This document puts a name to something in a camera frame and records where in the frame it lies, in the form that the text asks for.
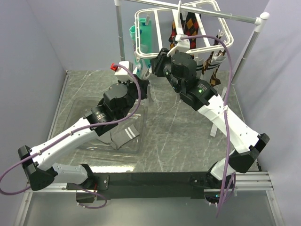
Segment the white clip sock hanger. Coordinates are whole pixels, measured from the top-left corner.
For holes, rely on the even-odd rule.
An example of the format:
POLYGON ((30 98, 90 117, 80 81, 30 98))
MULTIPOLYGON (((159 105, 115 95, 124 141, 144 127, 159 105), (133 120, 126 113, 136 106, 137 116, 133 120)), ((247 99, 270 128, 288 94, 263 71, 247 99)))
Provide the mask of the white clip sock hanger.
POLYGON ((155 26, 156 26, 156 31, 157 31, 157 38, 158 38, 158 47, 160 49, 163 48, 163 43, 162 43, 162 35, 161 35, 161 29, 160 29, 160 24, 159 24, 159 18, 158 18, 158 13, 159 12, 165 12, 165 11, 171 11, 173 14, 174 18, 174 28, 175 28, 175 41, 176 44, 174 47, 171 48, 171 50, 168 52, 168 54, 174 54, 177 50, 180 52, 186 52, 188 54, 197 56, 198 54, 201 53, 206 53, 206 52, 212 52, 212 51, 217 51, 223 48, 223 45, 211 45, 209 43, 208 38, 206 37, 206 32, 204 29, 204 26, 202 24, 201 17, 199 13, 195 13, 195 18, 196 22, 198 25, 198 31, 200 32, 200 35, 202 35, 202 39, 204 41, 205 46, 201 48, 190 48, 190 41, 189 40, 181 40, 181 37, 186 37, 187 35, 184 33, 184 29, 186 28, 182 26, 181 23, 181 16, 187 18, 188 14, 184 13, 184 10, 182 9, 184 6, 186 7, 193 7, 193 8, 198 8, 200 5, 204 4, 209 4, 213 7, 215 12, 220 12, 220 7, 215 0, 199 0, 195 2, 190 2, 190 3, 185 3, 182 4, 179 2, 176 5, 175 9, 172 8, 166 8, 166 7, 159 7, 159 8, 150 8, 150 9, 142 9, 139 10, 135 13, 135 54, 138 58, 142 59, 152 59, 155 58, 158 53, 152 52, 152 48, 148 47, 145 48, 146 45, 143 44, 143 41, 145 40, 152 40, 152 34, 143 34, 142 28, 144 26, 148 26, 149 19, 146 19, 145 22, 142 22, 140 20, 140 14, 146 14, 147 16, 150 13, 154 14, 155 17, 155 26))

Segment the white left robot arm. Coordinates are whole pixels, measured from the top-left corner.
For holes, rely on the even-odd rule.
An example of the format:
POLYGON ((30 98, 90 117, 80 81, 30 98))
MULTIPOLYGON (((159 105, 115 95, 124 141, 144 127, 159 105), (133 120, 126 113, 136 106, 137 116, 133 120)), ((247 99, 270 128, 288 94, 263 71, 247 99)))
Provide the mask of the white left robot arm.
POLYGON ((58 164, 57 160, 90 140, 110 131, 134 114, 136 101, 147 98, 148 80, 118 81, 104 92, 98 105, 61 134, 35 146, 18 149, 22 167, 31 189, 38 191, 52 183, 74 183, 83 189, 97 183, 87 164, 78 166, 58 164))

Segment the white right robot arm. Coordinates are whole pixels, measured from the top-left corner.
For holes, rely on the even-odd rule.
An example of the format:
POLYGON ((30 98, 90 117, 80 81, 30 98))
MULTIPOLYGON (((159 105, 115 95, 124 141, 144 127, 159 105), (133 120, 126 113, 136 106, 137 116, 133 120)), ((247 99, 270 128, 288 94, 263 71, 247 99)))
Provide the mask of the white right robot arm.
POLYGON ((231 174, 246 173, 269 142, 269 136, 248 127, 223 101, 218 92, 205 80, 197 77, 197 63, 192 56, 178 52, 168 55, 162 48, 150 60, 151 72, 165 77, 180 99, 215 125, 230 142, 234 150, 215 163, 206 174, 206 182, 217 188, 223 178, 231 174))

